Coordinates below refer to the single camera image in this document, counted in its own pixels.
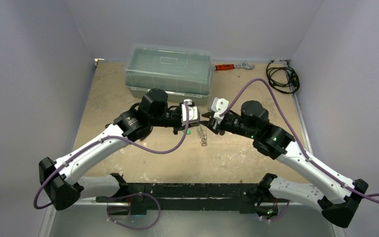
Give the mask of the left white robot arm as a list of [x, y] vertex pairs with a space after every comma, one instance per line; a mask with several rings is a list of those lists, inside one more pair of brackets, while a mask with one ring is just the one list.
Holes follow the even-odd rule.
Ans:
[[[108, 196], [116, 202], [127, 197], [127, 188], [120, 184], [120, 175], [87, 179], [84, 174], [111, 154], [133, 145], [152, 154], [164, 155], [177, 150], [185, 140], [188, 129], [198, 126], [200, 111], [195, 102], [185, 99], [177, 106], [168, 106], [168, 95], [155, 88], [146, 93], [139, 103], [121, 113], [105, 130], [79, 149], [52, 160], [43, 158], [38, 163], [40, 187], [33, 206], [44, 209], [54, 206], [64, 210], [79, 199]], [[173, 148], [156, 151], [137, 144], [147, 138], [154, 127], [170, 127], [173, 134], [183, 132]]]

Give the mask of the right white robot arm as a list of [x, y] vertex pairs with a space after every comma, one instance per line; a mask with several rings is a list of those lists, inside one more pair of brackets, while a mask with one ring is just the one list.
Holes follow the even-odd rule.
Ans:
[[267, 173], [257, 186], [258, 203], [286, 199], [320, 212], [330, 223], [347, 228], [362, 200], [368, 183], [352, 180], [301, 149], [293, 135], [269, 121], [268, 110], [260, 102], [250, 100], [241, 106], [241, 113], [228, 111], [226, 99], [215, 98], [202, 116], [201, 124], [218, 135], [226, 132], [251, 138], [253, 147], [262, 155], [276, 160], [309, 181], [295, 183]]

